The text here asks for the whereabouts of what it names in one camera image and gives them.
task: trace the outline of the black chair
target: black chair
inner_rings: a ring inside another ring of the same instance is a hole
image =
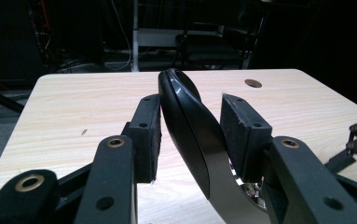
[[[183,34],[175,37],[177,52],[172,67],[181,55],[182,67],[188,63],[221,69],[225,65],[237,65],[241,69],[246,53],[253,48],[249,43],[254,43],[261,20],[262,9],[257,0],[200,2]],[[194,30],[204,33],[190,34]],[[237,32],[240,39],[236,43],[228,42],[223,37],[224,30]]]

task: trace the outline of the wooden table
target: wooden table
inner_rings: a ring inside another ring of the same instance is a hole
[[[273,127],[322,162],[348,141],[357,105],[297,70],[186,72],[219,119],[222,93],[247,100]],[[245,84],[262,83],[261,88]],[[0,188],[13,176],[49,169],[58,178],[90,163],[101,140],[120,134],[141,98],[158,92],[158,72],[41,77],[0,159]],[[175,149],[162,120],[158,179],[139,185],[140,223],[221,223]],[[342,172],[357,181],[357,162]]]

